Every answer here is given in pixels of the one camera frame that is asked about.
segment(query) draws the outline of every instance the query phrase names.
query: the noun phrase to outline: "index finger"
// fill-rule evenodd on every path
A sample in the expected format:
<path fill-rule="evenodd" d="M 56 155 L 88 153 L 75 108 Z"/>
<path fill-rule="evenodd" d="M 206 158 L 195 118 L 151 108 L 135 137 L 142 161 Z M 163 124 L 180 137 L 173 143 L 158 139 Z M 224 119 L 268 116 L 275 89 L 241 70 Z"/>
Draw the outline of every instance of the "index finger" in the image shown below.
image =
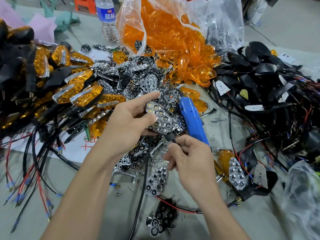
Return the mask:
<path fill-rule="evenodd" d="M 146 103 L 150 100 L 154 100 L 160 96 L 159 91 L 150 92 L 147 94 L 144 94 L 140 97 L 134 98 L 132 100 L 126 101 L 125 104 L 126 108 L 129 109 L 132 113 L 135 113 L 137 109 L 144 108 L 146 106 Z"/>
<path fill-rule="evenodd" d="M 184 145 L 187 147 L 190 147 L 192 144 L 198 144 L 201 143 L 201 141 L 199 141 L 198 139 L 191 137 L 189 135 L 183 135 L 180 137 L 176 137 L 175 138 L 176 143 L 179 145 Z"/>

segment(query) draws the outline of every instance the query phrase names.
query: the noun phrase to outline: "human hand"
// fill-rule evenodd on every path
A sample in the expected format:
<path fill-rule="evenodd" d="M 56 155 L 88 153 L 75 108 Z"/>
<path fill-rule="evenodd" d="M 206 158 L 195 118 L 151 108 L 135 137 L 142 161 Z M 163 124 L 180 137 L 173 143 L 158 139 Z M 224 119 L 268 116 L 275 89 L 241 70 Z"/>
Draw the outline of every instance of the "human hand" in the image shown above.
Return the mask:
<path fill-rule="evenodd" d="M 218 188 L 215 177 L 214 157 L 210 147 L 188 135 L 175 138 L 168 145 L 163 159 L 169 161 L 168 170 L 176 169 L 184 189 L 195 202 L 210 188 Z"/>
<path fill-rule="evenodd" d="M 146 128 L 155 123 L 156 115 L 147 113 L 140 118 L 137 116 L 145 112 L 147 102 L 159 96 L 160 92 L 156 91 L 118 104 L 90 153 L 98 152 L 100 157 L 107 156 L 115 163 L 119 156 L 137 144 L 141 135 L 154 135 Z"/>

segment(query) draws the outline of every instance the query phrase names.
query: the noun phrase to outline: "person's left hand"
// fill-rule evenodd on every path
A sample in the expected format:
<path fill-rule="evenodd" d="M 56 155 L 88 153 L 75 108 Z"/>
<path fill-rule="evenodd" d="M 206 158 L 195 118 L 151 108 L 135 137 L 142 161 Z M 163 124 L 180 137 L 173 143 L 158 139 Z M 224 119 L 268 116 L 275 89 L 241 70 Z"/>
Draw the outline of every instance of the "person's left hand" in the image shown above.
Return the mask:
<path fill-rule="evenodd" d="M 118 104 L 90 154 L 98 153 L 100 158 L 114 161 L 114 158 L 118 159 L 132 149 L 141 135 L 148 134 L 146 128 L 157 120 L 153 113 L 147 113 L 140 118 L 137 116 L 145 112 L 147 102 L 159 96 L 160 92 L 156 91 Z"/>

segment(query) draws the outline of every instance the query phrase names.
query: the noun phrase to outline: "bottle label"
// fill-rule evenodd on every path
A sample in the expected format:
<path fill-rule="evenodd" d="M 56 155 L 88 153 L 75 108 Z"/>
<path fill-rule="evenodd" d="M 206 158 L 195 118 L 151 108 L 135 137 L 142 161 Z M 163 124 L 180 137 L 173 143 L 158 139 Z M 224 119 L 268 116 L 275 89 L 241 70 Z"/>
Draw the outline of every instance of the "bottle label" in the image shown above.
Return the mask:
<path fill-rule="evenodd" d="M 112 23 L 116 21 L 115 9 L 113 8 L 99 8 L 97 7 L 97 14 L 99 20 L 105 23 Z"/>

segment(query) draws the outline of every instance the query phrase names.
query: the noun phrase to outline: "pink paper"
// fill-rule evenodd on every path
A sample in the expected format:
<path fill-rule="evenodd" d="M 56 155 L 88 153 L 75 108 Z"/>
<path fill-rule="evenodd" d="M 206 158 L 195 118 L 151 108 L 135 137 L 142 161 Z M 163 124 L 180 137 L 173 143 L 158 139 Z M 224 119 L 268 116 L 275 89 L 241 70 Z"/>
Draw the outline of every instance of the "pink paper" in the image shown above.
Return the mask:
<path fill-rule="evenodd" d="M 55 17 L 45 18 L 36 13 L 28 23 L 28 26 L 33 28 L 35 39 L 54 43 L 54 30 L 57 27 L 54 21 Z"/>
<path fill-rule="evenodd" d="M 5 0 L 0 0 L 0 18 L 11 28 L 19 28 L 26 25 L 19 14 Z"/>

